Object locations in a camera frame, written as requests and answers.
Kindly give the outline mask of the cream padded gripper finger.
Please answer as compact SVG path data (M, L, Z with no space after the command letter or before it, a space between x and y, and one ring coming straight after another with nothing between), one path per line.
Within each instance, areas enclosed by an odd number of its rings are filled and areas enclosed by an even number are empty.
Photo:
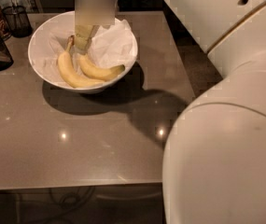
M75 26L75 46L85 51L91 42L91 39L98 31L98 25L76 25Z

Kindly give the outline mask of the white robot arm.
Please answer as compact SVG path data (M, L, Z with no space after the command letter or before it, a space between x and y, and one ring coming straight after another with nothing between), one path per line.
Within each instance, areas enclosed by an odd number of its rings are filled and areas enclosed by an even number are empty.
M266 0L164 0L222 76L169 133L167 224L266 224Z

